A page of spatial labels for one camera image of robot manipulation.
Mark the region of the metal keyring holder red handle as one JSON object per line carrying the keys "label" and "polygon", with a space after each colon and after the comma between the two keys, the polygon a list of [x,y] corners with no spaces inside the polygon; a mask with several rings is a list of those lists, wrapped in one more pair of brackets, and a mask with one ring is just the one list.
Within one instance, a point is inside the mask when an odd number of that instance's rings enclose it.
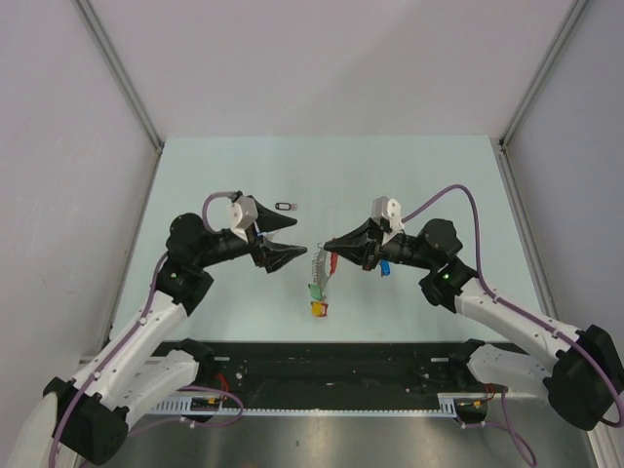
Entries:
{"label": "metal keyring holder red handle", "polygon": [[338,254],[325,249],[323,242],[317,244],[312,258],[312,284],[323,290],[337,270]]}

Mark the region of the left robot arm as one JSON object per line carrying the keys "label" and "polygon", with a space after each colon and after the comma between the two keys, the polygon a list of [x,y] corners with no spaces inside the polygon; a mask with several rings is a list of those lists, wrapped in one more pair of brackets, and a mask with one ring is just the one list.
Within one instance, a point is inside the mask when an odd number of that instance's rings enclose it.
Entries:
{"label": "left robot arm", "polygon": [[267,209],[240,191],[222,195],[229,201],[228,227],[213,229],[206,211],[177,216],[154,267],[147,298],[132,320],[71,378],[56,377],[46,387],[58,406],[44,466],[57,465],[60,448],[100,466],[158,403],[186,386],[202,390],[214,382],[210,351],[190,339],[182,341],[163,364],[141,370],[167,335],[203,301],[214,283],[208,267],[248,256],[256,267],[273,273],[306,254],[302,246],[267,237],[296,225],[295,218]]}

